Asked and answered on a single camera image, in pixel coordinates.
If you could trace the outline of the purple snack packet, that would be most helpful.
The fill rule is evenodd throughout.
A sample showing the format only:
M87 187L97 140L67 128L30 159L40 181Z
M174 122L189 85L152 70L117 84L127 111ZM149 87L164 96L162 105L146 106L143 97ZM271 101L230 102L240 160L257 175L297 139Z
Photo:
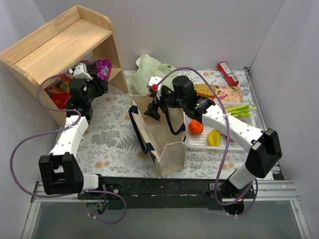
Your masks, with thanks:
M86 63L87 71L90 75L96 75L102 81L109 81L112 64L109 59L100 59L96 61L88 61Z

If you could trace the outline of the red snack packet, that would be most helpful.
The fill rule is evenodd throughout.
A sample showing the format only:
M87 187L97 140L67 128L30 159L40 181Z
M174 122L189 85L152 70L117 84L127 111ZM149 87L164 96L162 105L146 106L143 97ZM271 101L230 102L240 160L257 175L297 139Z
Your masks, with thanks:
M65 109L66 104L71 97L69 83L72 79L72 74L63 74L54 78L54 80L44 89L59 109Z

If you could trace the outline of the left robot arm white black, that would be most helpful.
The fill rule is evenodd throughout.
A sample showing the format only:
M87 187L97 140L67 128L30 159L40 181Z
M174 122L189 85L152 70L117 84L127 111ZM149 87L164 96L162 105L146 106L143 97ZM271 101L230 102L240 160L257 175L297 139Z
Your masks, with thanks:
M67 103L65 128L48 155L40 157L38 165L47 195L81 193L89 190L95 199L105 196L106 187L97 174L84 174L76 160L77 150L93 115L92 101L107 93L108 82L97 74L79 76L69 83L71 98Z

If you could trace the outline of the light green plastic bag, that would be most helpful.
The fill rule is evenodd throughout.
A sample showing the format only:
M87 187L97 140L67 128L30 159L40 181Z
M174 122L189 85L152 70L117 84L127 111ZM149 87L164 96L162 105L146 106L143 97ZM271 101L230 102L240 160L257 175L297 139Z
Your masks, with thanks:
M139 95L146 95L149 91L147 85L151 77L163 78L175 67L162 64L159 60L144 54L137 59L138 69L131 75L131 83Z

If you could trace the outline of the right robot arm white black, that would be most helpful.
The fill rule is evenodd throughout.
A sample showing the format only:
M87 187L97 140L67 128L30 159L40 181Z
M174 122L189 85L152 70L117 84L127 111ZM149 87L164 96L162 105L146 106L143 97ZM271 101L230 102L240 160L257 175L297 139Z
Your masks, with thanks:
M163 85L160 77L149 79L148 90L153 100L144 114L160 120L159 109L167 113L169 108L178 108L190 119L223 134L230 134L229 139L239 144L248 153L248 157L245 164L228 178L225 191L229 197L239 197L246 185L255 178L265 178L281 159L282 150L275 130L269 128L263 131L227 115L220 104L199 96L187 76L175 77L172 85L172 89Z

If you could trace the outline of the orange tangerine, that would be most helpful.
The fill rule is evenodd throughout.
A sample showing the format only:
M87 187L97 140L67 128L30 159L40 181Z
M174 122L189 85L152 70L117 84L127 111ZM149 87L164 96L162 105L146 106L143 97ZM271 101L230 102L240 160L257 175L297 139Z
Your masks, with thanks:
M202 134L204 130L204 126L202 123L198 122L197 120L192 119L190 123L188 124L188 129L190 133L194 135L200 135Z

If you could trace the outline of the yellow bell pepper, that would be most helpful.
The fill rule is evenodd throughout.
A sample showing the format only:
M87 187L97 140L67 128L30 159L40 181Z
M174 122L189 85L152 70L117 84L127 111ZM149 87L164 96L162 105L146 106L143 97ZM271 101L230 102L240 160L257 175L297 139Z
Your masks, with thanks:
M219 146L220 145L221 134L217 130L212 130L208 135L208 142L210 146Z

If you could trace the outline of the green spring onions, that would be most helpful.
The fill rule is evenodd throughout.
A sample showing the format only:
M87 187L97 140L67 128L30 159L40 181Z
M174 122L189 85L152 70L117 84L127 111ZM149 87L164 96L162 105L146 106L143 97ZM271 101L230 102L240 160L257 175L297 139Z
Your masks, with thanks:
M236 118L249 117L251 116L251 111L256 110L257 107L252 104L240 105L236 107L227 108L226 112L231 114Z

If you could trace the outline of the slice of brown bread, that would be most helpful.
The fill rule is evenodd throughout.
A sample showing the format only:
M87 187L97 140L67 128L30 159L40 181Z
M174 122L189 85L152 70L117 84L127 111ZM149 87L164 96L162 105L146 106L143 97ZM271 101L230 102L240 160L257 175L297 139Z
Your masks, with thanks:
M215 95L206 84L196 84L194 88L199 96L215 98Z

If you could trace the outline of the beige canvas tote bag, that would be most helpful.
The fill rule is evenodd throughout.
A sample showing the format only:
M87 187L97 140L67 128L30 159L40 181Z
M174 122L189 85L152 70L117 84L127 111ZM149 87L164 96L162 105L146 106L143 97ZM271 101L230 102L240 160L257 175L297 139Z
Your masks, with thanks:
M132 106L129 116L140 143L142 152L149 156L158 178L170 175L185 167L185 124L182 109L168 109L168 118L158 109L159 121L144 115L148 104L152 102L149 95L131 95ZM162 127L170 138L164 149L158 147L151 136L151 130Z

